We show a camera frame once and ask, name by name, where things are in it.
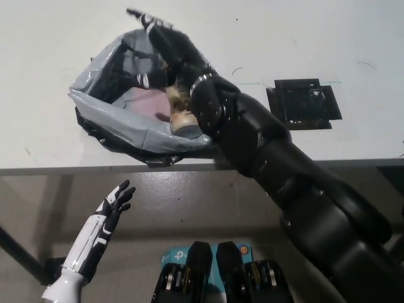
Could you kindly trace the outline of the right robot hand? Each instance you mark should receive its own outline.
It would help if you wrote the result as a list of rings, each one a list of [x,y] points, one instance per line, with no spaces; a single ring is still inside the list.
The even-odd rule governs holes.
[[[171,75],[184,88],[190,90],[197,81],[218,75],[191,39],[171,23],[138,9],[128,8],[126,13],[141,23],[152,46],[169,67]]]

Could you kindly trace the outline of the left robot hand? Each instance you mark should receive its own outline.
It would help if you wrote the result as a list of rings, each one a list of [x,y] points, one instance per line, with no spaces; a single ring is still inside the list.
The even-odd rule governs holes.
[[[98,263],[114,233],[121,213],[131,207],[135,187],[126,180],[115,187],[90,215],[74,241],[63,268],[80,274],[85,283],[91,282]]]

